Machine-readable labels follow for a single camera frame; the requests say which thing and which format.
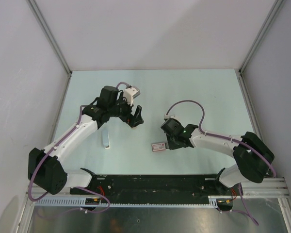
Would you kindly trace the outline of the light blue stapler cover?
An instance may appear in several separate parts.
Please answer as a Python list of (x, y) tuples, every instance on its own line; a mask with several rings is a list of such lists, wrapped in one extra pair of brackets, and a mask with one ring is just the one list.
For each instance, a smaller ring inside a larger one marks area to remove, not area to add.
[(102, 131), (102, 144), (104, 146), (104, 149), (109, 149), (110, 148), (110, 140), (109, 140), (108, 129), (104, 129)]

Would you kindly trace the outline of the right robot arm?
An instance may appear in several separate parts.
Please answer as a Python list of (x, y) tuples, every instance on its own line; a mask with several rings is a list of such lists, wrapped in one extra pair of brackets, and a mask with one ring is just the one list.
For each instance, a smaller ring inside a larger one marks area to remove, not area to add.
[(174, 116), (165, 116), (161, 129), (170, 150), (204, 148), (235, 160), (235, 165), (221, 169), (215, 178), (214, 190), (220, 195), (225, 195), (234, 185), (245, 181), (262, 183), (267, 172), (273, 171), (270, 166), (274, 154), (253, 132), (242, 136), (202, 133), (197, 125), (183, 127)]

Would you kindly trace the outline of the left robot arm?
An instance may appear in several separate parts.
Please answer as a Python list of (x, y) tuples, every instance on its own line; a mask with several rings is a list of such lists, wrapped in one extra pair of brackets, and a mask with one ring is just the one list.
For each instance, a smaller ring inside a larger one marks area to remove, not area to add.
[(52, 195), (64, 188), (81, 187), (92, 194), (97, 190), (94, 173), (85, 168), (65, 170), (64, 161), (83, 140), (98, 131), (112, 117), (135, 128), (143, 124), (142, 107), (137, 105), (135, 112), (133, 102), (140, 95), (140, 90), (129, 84), (124, 90), (118, 87), (105, 86), (99, 97), (88, 105), (80, 106), (76, 122), (58, 139), (43, 149), (33, 148), (29, 153), (28, 179), (29, 189), (33, 184)]

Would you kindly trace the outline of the red staple box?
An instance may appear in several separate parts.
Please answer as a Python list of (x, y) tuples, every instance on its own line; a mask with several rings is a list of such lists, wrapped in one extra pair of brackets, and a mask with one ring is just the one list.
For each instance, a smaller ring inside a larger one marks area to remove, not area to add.
[(167, 147), (166, 147), (166, 143), (165, 142), (154, 143), (151, 146), (152, 146), (152, 151), (153, 152), (167, 150)]

